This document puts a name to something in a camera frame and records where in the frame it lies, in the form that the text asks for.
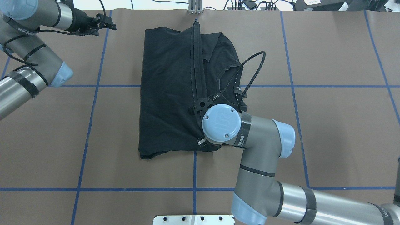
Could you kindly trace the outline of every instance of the metal plate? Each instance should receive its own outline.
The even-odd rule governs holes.
[[[234,225],[232,215],[156,216],[153,225]]]

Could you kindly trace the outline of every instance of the sticker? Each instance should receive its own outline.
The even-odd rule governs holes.
[[[321,4],[321,0],[304,0],[306,5],[315,5],[315,4]]]

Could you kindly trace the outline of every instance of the wire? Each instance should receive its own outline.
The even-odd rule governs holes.
[[[250,56],[247,59],[247,61],[249,61],[250,59],[252,59],[252,58],[254,58],[254,57],[256,57],[257,55],[260,55],[260,54],[262,54],[262,59],[261,59],[260,65],[258,66],[258,69],[254,73],[253,77],[251,78],[250,82],[247,84],[246,88],[244,89],[242,95],[240,96],[240,98],[238,100],[238,108],[239,109],[240,109],[240,104],[243,102],[243,97],[246,95],[247,90],[251,87],[253,81],[256,79],[258,73],[260,72],[260,70],[261,70],[261,68],[262,68],[262,66],[264,64],[266,53],[265,53],[265,51],[261,51],[261,52],[258,52],[256,54]]]
[[[158,0],[153,0],[153,2],[171,2],[171,3],[182,3],[182,4],[189,4],[188,2],[173,2],[173,1],[158,1]]]
[[[224,9],[223,9],[223,10],[225,10],[226,5],[228,4],[228,2],[229,2],[229,0],[226,0],[226,3],[225,3],[225,6],[224,6]]]
[[[10,42],[12,42],[12,41],[15,41],[15,40],[17,40],[17,39],[23,38],[23,37],[26,37],[26,35],[20,35],[20,36],[14,37],[14,38],[12,38],[12,39],[6,41],[6,42],[4,43],[4,45],[3,45],[3,51],[6,53],[6,55],[8,55],[8,57],[10,57],[10,58],[12,58],[12,59],[14,59],[14,60],[16,60],[16,61],[18,61],[18,62],[22,62],[22,63],[24,63],[25,65],[37,66],[37,64],[29,63],[29,62],[27,62],[27,61],[24,61],[24,60],[18,59],[17,57],[14,57],[13,55],[11,55],[11,53],[8,52],[8,50],[7,50],[7,48],[6,48],[6,46],[8,45],[8,43],[10,43]]]
[[[266,55],[265,51],[258,52],[258,53],[256,53],[256,54],[250,56],[249,58],[247,58],[247,59],[238,67],[238,69],[235,71],[235,73],[234,73],[234,74],[232,75],[232,77],[230,78],[229,82],[226,84],[226,86],[224,87],[224,89],[221,91],[221,92],[223,92],[223,91],[225,91],[225,90],[228,88],[229,84],[232,82],[233,78],[237,75],[237,73],[239,72],[239,70],[240,70],[241,68],[243,68],[243,66],[244,66],[250,59],[252,59],[252,58],[254,58],[254,57],[258,56],[258,55],[261,55],[261,54],[262,54],[262,59],[261,59],[261,62],[260,62],[260,65],[259,65],[258,69],[257,69],[256,72],[254,73],[253,77],[250,79],[250,82],[247,84],[247,86],[246,86],[245,90],[243,91],[241,97],[238,99],[238,107],[239,107],[239,109],[240,109],[240,104],[241,104],[241,102],[243,101],[243,97],[245,96],[247,90],[248,90],[248,89],[250,88],[250,86],[252,85],[253,81],[256,79],[258,73],[260,72],[260,70],[261,70],[261,68],[262,68],[262,66],[263,66],[263,64],[264,64],[265,55]]]
[[[265,3],[265,9],[267,9],[267,7],[268,7],[268,2],[267,2],[267,1],[261,1],[261,2],[257,5],[256,10],[258,9],[258,7],[259,7],[262,3]]]
[[[207,6],[207,7],[205,7],[204,9],[206,9],[206,8],[212,8],[213,10],[217,10],[216,8],[213,8],[213,7],[211,7],[211,6]]]

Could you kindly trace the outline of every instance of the metal bracket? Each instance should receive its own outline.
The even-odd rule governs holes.
[[[189,0],[189,14],[203,14],[203,0]]]
[[[153,225],[234,225],[232,215],[156,216]]]

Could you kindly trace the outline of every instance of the blue tape line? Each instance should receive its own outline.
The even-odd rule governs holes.
[[[384,186],[384,187],[311,187],[317,191],[334,191],[334,190],[394,190],[395,187]]]
[[[386,85],[332,85],[332,84],[254,84],[252,88],[386,88]]]
[[[61,87],[64,88],[87,88],[87,87],[97,87],[96,84],[65,84]],[[100,84],[100,88],[140,88],[140,84]]]
[[[0,191],[76,191],[77,188],[0,187]]]
[[[379,63],[379,67],[380,67],[380,70],[381,70],[382,75],[383,75],[383,79],[385,80],[386,87],[388,88],[388,92],[389,92],[390,100],[391,100],[392,105],[393,105],[394,113],[396,114],[397,122],[398,122],[399,125],[400,125],[400,116],[399,116],[399,112],[397,111],[396,104],[394,103],[394,99],[393,99],[393,96],[392,96],[392,92],[390,91],[388,79],[386,78],[386,74],[385,74],[385,71],[383,70],[383,66],[382,66],[382,62],[380,61],[380,57],[379,57],[379,54],[378,54],[378,50],[376,49],[376,46],[375,46],[375,41],[374,41],[374,37],[372,36],[372,32],[371,32],[371,28],[370,28],[370,23],[369,23],[369,21],[368,21],[368,16],[367,16],[367,11],[366,11],[366,10],[364,10],[364,16],[365,16],[365,21],[366,21],[366,23],[367,23],[368,32],[370,33],[370,38],[371,38],[372,46],[374,47],[374,51],[375,51],[375,54],[376,54],[376,58],[378,59],[378,63]]]
[[[193,215],[197,214],[197,203],[196,203],[196,189],[197,189],[197,152],[193,152]]]
[[[199,187],[197,191],[234,191],[234,187]]]
[[[10,63],[10,57],[8,57],[8,59],[7,59],[7,62],[6,62],[6,65],[4,66],[4,70],[3,70],[3,73],[1,74],[1,78],[0,78],[0,80],[1,79],[3,79],[4,78],[4,76],[6,75],[6,72],[7,72],[7,67],[8,67],[8,64]]]
[[[64,84],[62,88],[95,88],[96,84]]]
[[[64,88],[96,87],[96,84],[65,84]],[[140,84],[100,84],[100,88],[140,88]],[[253,84],[252,88],[387,88],[387,85],[331,85],[331,84]],[[390,88],[400,88],[400,85],[389,85]]]
[[[193,191],[191,187],[183,188],[81,188],[80,191],[111,191],[111,192],[133,192],[133,191]]]
[[[305,152],[304,152],[303,137],[302,137],[301,128],[300,128],[300,119],[299,119],[298,110],[297,110],[296,96],[295,96],[295,93],[294,93],[292,69],[291,69],[291,67],[290,67],[288,43],[287,43],[287,41],[286,41],[286,33],[285,33],[285,26],[284,26],[284,22],[283,22],[283,14],[282,14],[282,11],[280,11],[280,21],[281,21],[281,23],[282,23],[283,41],[284,41],[284,43],[285,43],[286,59],[287,59],[287,62],[288,62],[288,70],[289,70],[290,85],[291,85],[291,88],[292,88],[292,96],[293,96],[293,103],[294,103],[294,112],[295,112],[295,114],[296,114],[297,129],[298,129],[299,136],[300,136],[301,151],[302,151],[302,154],[303,154],[304,174],[305,174],[305,177],[306,177],[306,185],[307,185],[307,187],[310,187],[310,182],[309,182],[309,179],[308,179],[308,170],[307,170],[306,154],[305,154]]]
[[[140,88],[140,84],[100,84],[101,88]]]
[[[394,190],[394,186],[371,186],[371,187],[311,187],[317,191],[334,190]],[[2,187],[0,191],[77,191],[77,188],[46,188],[46,187]],[[193,191],[191,187],[171,188],[80,188],[80,192],[157,192],[157,191]],[[234,191],[234,187],[199,187],[196,191]]]
[[[95,108],[96,100],[97,100],[97,93],[98,93],[99,85],[100,85],[100,78],[101,78],[101,72],[102,72],[102,69],[103,69],[104,55],[105,55],[105,53],[106,53],[107,39],[108,39],[108,32],[109,32],[109,31],[110,31],[110,30],[107,29],[107,31],[106,31],[106,37],[105,37],[105,39],[104,39],[103,52],[102,52],[101,61],[100,61],[99,74],[98,74],[98,77],[97,77],[96,90],[95,90],[95,92],[94,92],[92,111],[91,111],[91,113],[90,113],[90,120],[89,120],[88,133],[87,133],[87,135],[86,135],[85,150],[83,151],[82,165],[81,165],[81,167],[80,167],[80,174],[79,174],[79,181],[78,181],[78,190],[76,191],[76,197],[75,197],[75,203],[74,203],[74,210],[73,210],[73,212],[72,212],[71,225],[74,225],[74,223],[75,223],[76,209],[78,208],[80,187],[81,187],[81,185],[82,185],[83,170],[84,170],[84,168],[85,168],[86,154],[87,154],[88,145],[89,145],[89,136],[90,136],[90,132],[91,132],[91,130],[92,130],[93,113],[94,113],[94,108]]]

